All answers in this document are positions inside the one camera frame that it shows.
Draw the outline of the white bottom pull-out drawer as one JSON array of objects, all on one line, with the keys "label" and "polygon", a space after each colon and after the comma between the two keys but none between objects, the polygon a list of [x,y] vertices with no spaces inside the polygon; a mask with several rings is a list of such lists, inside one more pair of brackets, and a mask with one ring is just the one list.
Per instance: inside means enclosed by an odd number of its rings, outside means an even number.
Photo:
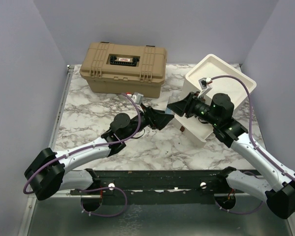
[{"label": "white bottom pull-out drawer", "polygon": [[186,118],[175,115],[172,120],[174,126],[194,145],[203,148],[207,138],[213,133],[210,124],[202,124],[197,118]]}]

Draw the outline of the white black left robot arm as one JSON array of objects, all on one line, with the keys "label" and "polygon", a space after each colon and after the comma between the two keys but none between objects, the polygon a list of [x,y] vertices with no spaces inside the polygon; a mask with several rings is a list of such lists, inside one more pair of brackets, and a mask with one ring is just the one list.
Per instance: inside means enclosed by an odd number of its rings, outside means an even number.
[{"label": "white black left robot arm", "polygon": [[126,113],[117,114],[110,128],[94,141],[85,145],[55,152],[43,149],[25,170],[25,186],[32,188],[38,200],[45,200],[62,189],[83,189],[88,194],[98,190],[99,182],[91,171],[71,172],[93,160],[106,158],[125,148],[125,142],[146,127],[162,130],[174,115],[144,106],[133,118]]}]

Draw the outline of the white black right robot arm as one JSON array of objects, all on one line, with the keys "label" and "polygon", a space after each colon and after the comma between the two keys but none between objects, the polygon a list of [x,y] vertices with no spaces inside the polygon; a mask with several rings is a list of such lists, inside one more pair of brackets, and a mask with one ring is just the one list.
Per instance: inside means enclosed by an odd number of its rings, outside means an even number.
[{"label": "white black right robot arm", "polygon": [[216,180],[221,192],[240,190],[265,202],[281,219],[295,213],[295,172],[280,163],[257,144],[240,122],[233,118],[234,104],[228,95],[217,93],[210,105],[190,92],[183,100],[168,104],[168,109],[180,117],[198,117],[213,126],[216,138],[240,154],[262,176],[263,180],[229,168]]}]

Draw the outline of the white drawer organizer box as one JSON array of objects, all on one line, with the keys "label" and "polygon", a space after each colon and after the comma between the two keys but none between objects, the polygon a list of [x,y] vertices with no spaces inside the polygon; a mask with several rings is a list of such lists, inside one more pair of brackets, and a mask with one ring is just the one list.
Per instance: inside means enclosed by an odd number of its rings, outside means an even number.
[{"label": "white drawer organizer box", "polygon": [[[199,84],[200,79],[206,77],[214,78],[221,75],[230,75],[240,79],[249,92],[252,92],[257,85],[254,80],[235,69],[230,64],[214,54],[209,54],[186,74],[179,97],[183,99],[190,92],[202,91]],[[247,93],[244,90],[244,86],[235,79],[226,77],[215,79],[209,86],[211,87],[211,90],[204,95],[204,99],[208,105],[211,103],[211,100],[216,93],[225,93],[230,97],[234,104],[235,108],[233,114],[236,114],[247,100]]]}]

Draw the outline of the clear blue small container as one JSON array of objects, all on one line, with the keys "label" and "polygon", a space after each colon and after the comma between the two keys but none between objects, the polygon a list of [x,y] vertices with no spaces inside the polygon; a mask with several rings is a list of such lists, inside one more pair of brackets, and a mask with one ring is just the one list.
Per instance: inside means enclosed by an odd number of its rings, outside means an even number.
[{"label": "clear blue small container", "polygon": [[174,113],[172,110],[170,110],[170,109],[166,109],[165,113],[166,113],[166,114],[169,114],[169,115],[174,115],[174,114],[175,114],[175,113]]}]

